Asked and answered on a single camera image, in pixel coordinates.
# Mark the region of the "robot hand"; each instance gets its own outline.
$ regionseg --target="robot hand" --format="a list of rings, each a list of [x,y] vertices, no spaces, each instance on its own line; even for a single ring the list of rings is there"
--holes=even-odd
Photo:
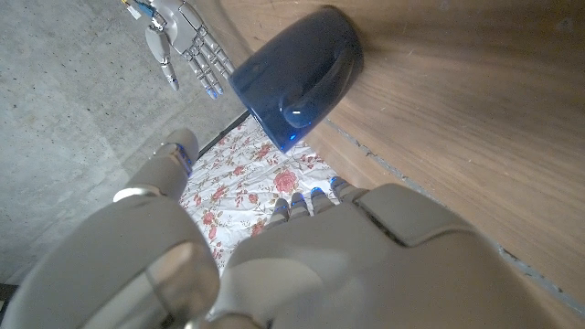
[[[223,94],[211,66],[225,79],[234,71],[234,66],[195,8],[181,0],[149,0],[149,3],[136,1],[152,19],[152,24],[146,28],[146,42],[173,90],[178,90],[179,85],[170,63],[170,46],[187,61],[212,99]]]
[[[331,178],[331,189],[335,197],[341,202],[351,202],[354,199],[362,196],[367,192],[366,189],[356,188],[341,177],[335,176]],[[311,190],[311,203],[313,204],[313,212],[318,215],[334,206],[334,203],[319,187]],[[264,230],[274,228],[283,223],[294,221],[297,218],[304,218],[310,216],[307,203],[300,193],[294,193],[291,198],[291,204],[283,199],[276,200],[274,211],[268,224]]]

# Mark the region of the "wooden board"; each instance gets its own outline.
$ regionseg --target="wooden board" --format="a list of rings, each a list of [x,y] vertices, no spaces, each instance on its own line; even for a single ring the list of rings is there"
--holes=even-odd
[[[522,280],[561,328],[585,328],[585,319],[577,316],[567,305],[552,297],[528,277],[524,276]]]
[[[583,5],[221,0],[229,27],[212,26],[231,55],[320,5],[350,16],[366,56],[332,122],[585,303]],[[345,158],[334,169],[379,179],[324,137],[309,141],[328,163]]]
[[[404,186],[401,180],[326,123],[317,125],[305,141],[353,186],[366,189],[389,183]]]

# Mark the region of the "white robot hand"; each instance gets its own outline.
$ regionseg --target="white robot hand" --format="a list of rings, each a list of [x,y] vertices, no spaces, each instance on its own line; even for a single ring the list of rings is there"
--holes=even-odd
[[[169,45],[187,61],[212,99],[223,94],[211,66],[225,79],[234,66],[195,8],[181,0],[149,0],[149,4],[136,1],[136,4],[152,19],[146,28],[146,42],[173,90],[179,86],[169,60]]]

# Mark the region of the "white cloth with red flowers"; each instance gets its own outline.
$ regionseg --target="white cloth with red flowers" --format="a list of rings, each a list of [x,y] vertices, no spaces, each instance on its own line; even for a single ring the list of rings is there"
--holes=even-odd
[[[311,189],[319,186],[334,198],[334,175],[303,141],[282,154],[250,116],[197,160],[180,203],[222,271],[236,246],[262,231],[278,197],[301,192],[310,204]]]

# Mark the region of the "handle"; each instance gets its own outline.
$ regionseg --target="handle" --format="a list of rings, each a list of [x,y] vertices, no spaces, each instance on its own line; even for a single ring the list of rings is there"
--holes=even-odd
[[[303,128],[317,122],[319,116],[333,109],[343,96],[353,67],[354,52],[345,48],[312,89],[294,104],[281,106],[284,119],[294,128]]]

